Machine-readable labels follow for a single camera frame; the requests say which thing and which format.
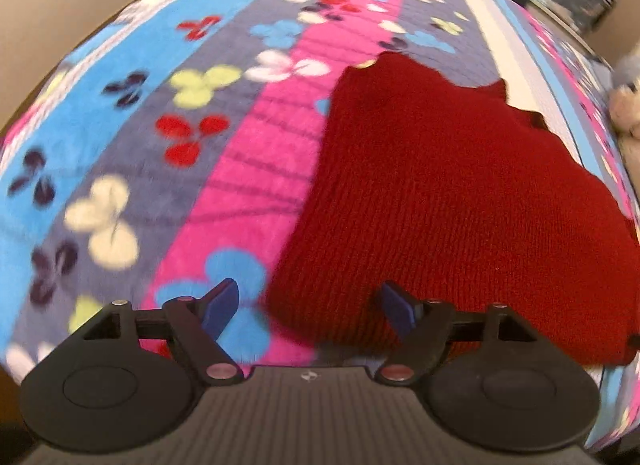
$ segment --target bed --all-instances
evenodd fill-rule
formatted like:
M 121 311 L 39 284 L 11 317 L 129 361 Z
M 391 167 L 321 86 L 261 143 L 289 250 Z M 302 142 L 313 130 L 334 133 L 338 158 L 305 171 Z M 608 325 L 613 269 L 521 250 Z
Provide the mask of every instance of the bed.
M 15 381 L 114 299 L 153 308 L 225 277 L 241 307 L 219 342 L 243 366 L 379 364 L 301 343 L 257 302 L 335 81 L 384 50 L 461 86 L 504 78 L 510 104 L 540 111 L 640 216 L 589 60 L 507 0 L 139 0 L 60 62 L 4 139 L 0 362 Z M 589 372 L 597 451 L 640 424 L 640 359 Z

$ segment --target blue stripe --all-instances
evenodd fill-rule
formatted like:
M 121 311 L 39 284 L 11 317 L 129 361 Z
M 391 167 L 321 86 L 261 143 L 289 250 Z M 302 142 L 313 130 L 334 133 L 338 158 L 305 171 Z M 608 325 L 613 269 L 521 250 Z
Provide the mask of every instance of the blue stripe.
M 201 45 L 200 41 L 184 40 L 184 33 L 175 29 L 180 22 L 220 15 L 222 20 L 216 26 L 219 29 L 252 1 L 177 0 L 163 8 L 89 68 L 18 150 L 0 178 L 0 360 L 4 360 L 15 319 L 33 277 L 30 260 L 34 245 L 42 243 L 74 189 L 143 101 L 126 110 L 115 109 L 112 98 L 100 95 L 104 86 L 122 80 L 132 70 L 148 70 L 143 87 L 148 95 Z M 51 175 L 56 189 L 55 200 L 43 210 L 33 206 L 33 184 L 11 198 L 6 194 L 11 182 L 22 174 L 25 152 L 35 147 L 46 154 L 45 172 Z M 69 290 L 72 295 L 81 291 L 91 292 Z
M 587 438 L 586 448 L 611 433 L 616 422 L 616 398 L 622 387 L 622 377 L 625 368 L 616 367 L 605 369 L 600 386 L 600 412 L 596 424 Z
M 517 19 L 516 15 L 509 8 L 506 0 L 494 0 L 495 3 L 500 7 L 502 13 L 507 18 L 507 20 L 511 23 L 511 26 L 520 36 L 520 39 L 527 47 L 529 53 L 532 55 L 533 59 L 536 61 L 536 64 L 542 71 L 544 78 L 549 86 L 549 89 L 553 93 L 556 98 L 556 102 L 560 106 L 560 110 L 562 111 L 562 115 L 564 116 L 564 120 L 566 121 L 569 129 L 571 130 L 571 134 L 574 137 L 576 147 L 578 148 L 578 152 L 580 153 L 580 159 L 584 165 L 584 168 L 591 172 L 591 174 L 596 175 L 600 180 L 604 181 L 604 175 L 602 173 L 602 168 L 596 156 L 593 152 L 593 148 L 589 142 L 589 138 L 584 130 L 582 122 L 575 112 L 575 108 L 572 105 L 569 97 L 564 92 L 562 88 L 561 82 L 558 80 L 554 70 L 551 68 L 548 61 L 546 61 L 545 55 L 540 50 L 540 48 L 536 45 L 536 43 L 531 39 L 531 36 L 524 30 L 522 24 Z
M 105 26 L 102 30 L 97 32 L 93 37 L 89 38 L 83 44 L 78 46 L 71 54 L 65 57 L 65 62 L 71 64 L 78 64 L 82 59 L 89 55 L 92 51 L 106 42 L 111 36 L 122 28 L 127 26 L 125 23 L 113 23 Z

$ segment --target stuffed animal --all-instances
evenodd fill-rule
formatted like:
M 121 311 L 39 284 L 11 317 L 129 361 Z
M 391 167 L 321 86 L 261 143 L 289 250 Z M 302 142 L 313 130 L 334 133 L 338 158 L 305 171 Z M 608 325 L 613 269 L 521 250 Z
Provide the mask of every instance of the stuffed animal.
M 609 115 L 631 183 L 640 194 L 640 56 L 623 58 L 612 74 Z

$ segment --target red knit fabric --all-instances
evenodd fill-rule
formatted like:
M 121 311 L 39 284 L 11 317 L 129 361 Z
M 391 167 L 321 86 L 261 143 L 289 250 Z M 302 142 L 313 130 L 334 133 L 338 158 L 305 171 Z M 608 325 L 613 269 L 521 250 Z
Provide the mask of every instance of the red knit fabric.
M 397 343 L 374 291 L 484 311 L 509 304 L 583 364 L 626 363 L 640 249 L 605 185 L 503 82 L 462 88 L 399 54 L 349 68 L 318 174 L 270 288 L 270 315 L 314 342 Z

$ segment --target black circular pad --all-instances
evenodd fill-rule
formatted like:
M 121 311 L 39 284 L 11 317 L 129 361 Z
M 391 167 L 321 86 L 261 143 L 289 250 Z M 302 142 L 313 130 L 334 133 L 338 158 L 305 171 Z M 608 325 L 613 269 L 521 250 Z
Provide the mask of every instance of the black circular pad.
M 129 400 L 137 388 L 138 380 L 133 373 L 113 366 L 79 369 L 62 386 L 69 401 L 89 409 L 120 405 Z
M 436 418 L 458 438 L 517 453 L 583 442 L 599 404 L 593 379 L 574 363 L 487 358 L 481 352 L 444 365 L 423 394 Z
M 108 453 L 171 431 L 194 391 L 174 361 L 111 340 L 56 349 L 24 379 L 20 407 L 28 428 L 54 447 Z

